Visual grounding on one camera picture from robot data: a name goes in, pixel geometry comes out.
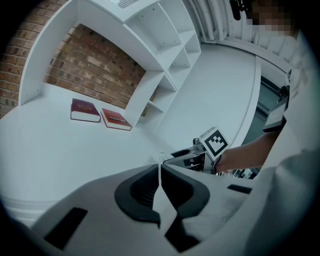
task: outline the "black rectangular slot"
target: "black rectangular slot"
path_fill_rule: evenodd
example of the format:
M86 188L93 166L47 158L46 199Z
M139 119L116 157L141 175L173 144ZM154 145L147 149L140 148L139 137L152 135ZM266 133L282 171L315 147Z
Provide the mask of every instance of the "black rectangular slot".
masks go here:
M63 250L87 213L88 211L85 209L72 208L44 239Z
M245 187L245 186L234 185L234 184L228 186L228 189L234 190L234 191L238 191L238 192L241 192L241 193L245 193L245 194L250 194L250 192L252 190L252 188Z

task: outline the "book cover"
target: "book cover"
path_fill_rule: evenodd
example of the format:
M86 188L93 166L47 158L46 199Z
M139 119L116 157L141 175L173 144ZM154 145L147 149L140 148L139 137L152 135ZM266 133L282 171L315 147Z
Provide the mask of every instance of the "book cover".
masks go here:
M103 108L102 117L107 127L123 129L128 131L130 131L132 128L130 123L118 112L114 112Z
M96 123L101 120L101 116L93 103L77 98L72 99L70 118Z

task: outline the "person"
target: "person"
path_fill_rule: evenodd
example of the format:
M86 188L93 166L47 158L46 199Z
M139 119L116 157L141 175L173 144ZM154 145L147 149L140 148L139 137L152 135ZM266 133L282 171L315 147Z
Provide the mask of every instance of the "person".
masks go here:
M305 138L306 134L308 134L306 133L306 129L310 128L312 131L315 131L313 127L319 127L318 116L311 117L311 114L316 111L319 101L315 98L313 102L308 101L308 99L305 102L306 97L301 97L298 94L300 91L307 91L304 94L319 95L318 88L310 85L312 80L314 81L314 79L318 78L319 70L314 54L303 33L299 30L295 10L292 6L290 8L290 4L291 2L283 0L253 0L247 15L252 17L254 25L262 25L266 30L272 31L272 33L290 36L296 40L297 48L286 79L286 83L290 87L290 93L289 105L284 117L288 122L287 126L290 126L293 133L296 130L296 137L301 137L304 133L300 142L306 145L306 141L309 141L309 139ZM305 123L307 126L301 127L301 122L299 123L299 117L296 114L298 112L303 113L307 109L310 111L309 119ZM215 173L228 173L236 169L262 167L280 134L281 131L267 132L248 144L227 149L218 160L218 163L216 163ZM311 134L314 136L314 141L311 144L317 145L319 143L318 135Z

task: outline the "red book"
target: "red book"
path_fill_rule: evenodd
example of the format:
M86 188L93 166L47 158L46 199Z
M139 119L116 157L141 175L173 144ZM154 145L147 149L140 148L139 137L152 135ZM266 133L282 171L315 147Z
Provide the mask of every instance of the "red book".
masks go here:
M130 131L132 128L130 123L118 112L103 108L101 115L106 127L127 131Z
M101 116L93 103L76 98L72 99L70 118L94 123L99 123L101 120Z

